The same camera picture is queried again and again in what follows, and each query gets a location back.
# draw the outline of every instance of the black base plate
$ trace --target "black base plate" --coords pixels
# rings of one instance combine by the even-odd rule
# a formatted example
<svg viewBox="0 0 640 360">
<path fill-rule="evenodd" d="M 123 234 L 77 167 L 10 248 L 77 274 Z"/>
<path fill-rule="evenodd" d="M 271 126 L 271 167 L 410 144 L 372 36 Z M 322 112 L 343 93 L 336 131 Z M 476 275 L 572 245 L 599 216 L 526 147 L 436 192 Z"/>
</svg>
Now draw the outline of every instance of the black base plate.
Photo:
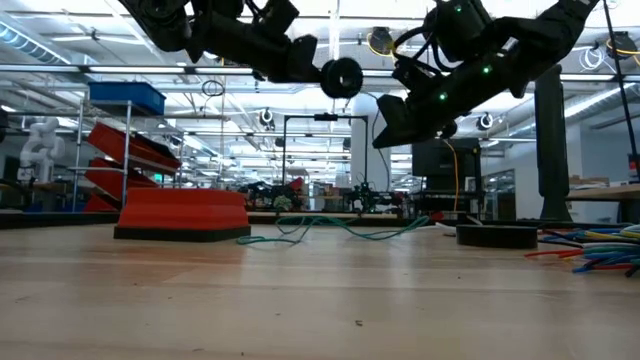
<svg viewBox="0 0 640 360">
<path fill-rule="evenodd" d="M 497 249 L 537 249 L 538 229 L 526 226 L 458 225 L 459 245 Z"/>
<path fill-rule="evenodd" d="M 224 230 L 175 230 L 161 228 L 125 228 L 116 226 L 114 239 L 180 242 L 216 242 L 251 235 L 251 226 Z"/>
</svg>

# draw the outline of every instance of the computer monitor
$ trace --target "computer monitor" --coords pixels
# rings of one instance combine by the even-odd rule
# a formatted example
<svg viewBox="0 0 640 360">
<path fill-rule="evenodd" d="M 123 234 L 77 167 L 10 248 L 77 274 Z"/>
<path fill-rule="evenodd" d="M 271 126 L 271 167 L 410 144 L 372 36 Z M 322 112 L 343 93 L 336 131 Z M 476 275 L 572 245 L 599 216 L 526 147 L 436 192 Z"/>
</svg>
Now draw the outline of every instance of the computer monitor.
<svg viewBox="0 0 640 360">
<path fill-rule="evenodd" d="M 480 141 L 478 138 L 449 139 L 458 161 L 458 184 L 464 187 L 466 177 L 476 176 L 479 166 Z M 440 139 L 412 144 L 413 176 L 427 178 L 430 190 L 455 190 L 455 162 L 453 151 Z"/>
</svg>

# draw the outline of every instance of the red object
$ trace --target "red object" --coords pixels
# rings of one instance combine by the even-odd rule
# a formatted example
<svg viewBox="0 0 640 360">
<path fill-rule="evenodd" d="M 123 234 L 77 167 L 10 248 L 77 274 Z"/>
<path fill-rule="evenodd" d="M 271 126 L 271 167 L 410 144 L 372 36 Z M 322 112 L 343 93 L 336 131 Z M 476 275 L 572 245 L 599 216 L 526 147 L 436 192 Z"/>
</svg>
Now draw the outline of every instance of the red object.
<svg viewBox="0 0 640 360">
<path fill-rule="evenodd" d="M 109 198 L 108 195 L 91 194 L 89 202 L 84 207 L 84 212 L 118 212 L 119 204 Z"/>
<path fill-rule="evenodd" d="M 304 180 L 302 180 L 302 178 L 300 177 L 289 183 L 289 186 L 296 191 L 300 190 L 300 188 L 302 188 L 302 185 L 304 185 Z"/>
<path fill-rule="evenodd" d="M 102 158 L 93 159 L 89 167 L 122 169 L 120 164 Z M 121 172 L 88 170 L 84 176 L 114 199 L 122 201 L 123 174 Z M 127 190 L 136 187 L 157 188 L 158 184 L 136 170 L 129 168 L 129 173 L 127 174 Z"/>
<path fill-rule="evenodd" d="M 88 142 L 117 163 L 124 163 L 125 134 L 100 122 L 89 134 Z M 174 175 L 180 161 L 166 147 L 141 136 L 131 136 L 129 141 L 129 166 L 152 170 L 160 174 Z"/>
<path fill-rule="evenodd" d="M 119 228 L 227 230 L 249 227 L 243 194 L 213 189 L 134 188 Z"/>
</svg>

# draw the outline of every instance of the black puck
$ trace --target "black puck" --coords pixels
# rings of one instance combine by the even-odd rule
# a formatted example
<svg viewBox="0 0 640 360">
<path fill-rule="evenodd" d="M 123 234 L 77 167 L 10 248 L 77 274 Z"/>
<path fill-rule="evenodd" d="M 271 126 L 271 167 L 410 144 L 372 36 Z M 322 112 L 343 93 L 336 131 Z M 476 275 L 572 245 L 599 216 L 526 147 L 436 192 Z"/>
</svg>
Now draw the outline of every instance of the black puck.
<svg viewBox="0 0 640 360">
<path fill-rule="evenodd" d="M 459 245 L 496 249 L 537 249 L 538 229 L 525 226 L 458 225 Z"/>
</svg>

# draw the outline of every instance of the cable bundle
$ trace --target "cable bundle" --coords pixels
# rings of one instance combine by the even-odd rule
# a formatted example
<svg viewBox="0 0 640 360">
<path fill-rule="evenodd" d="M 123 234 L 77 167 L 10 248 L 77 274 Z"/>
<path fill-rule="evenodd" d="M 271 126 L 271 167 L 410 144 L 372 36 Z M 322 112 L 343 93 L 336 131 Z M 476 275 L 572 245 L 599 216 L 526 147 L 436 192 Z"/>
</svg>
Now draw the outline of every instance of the cable bundle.
<svg viewBox="0 0 640 360">
<path fill-rule="evenodd" d="M 535 252 L 526 254 L 525 257 L 557 255 L 560 259 L 569 259 L 582 256 L 587 262 L 573 269 L 574 273 L 627 270 L 625 276 L 632 277 L 640 270 L 640 225 L 623 229 L 592 229 L 569 234 L 546 230 L 544 232 L 550 236 L 538 242 L 575 249 Z"/>
</svg>

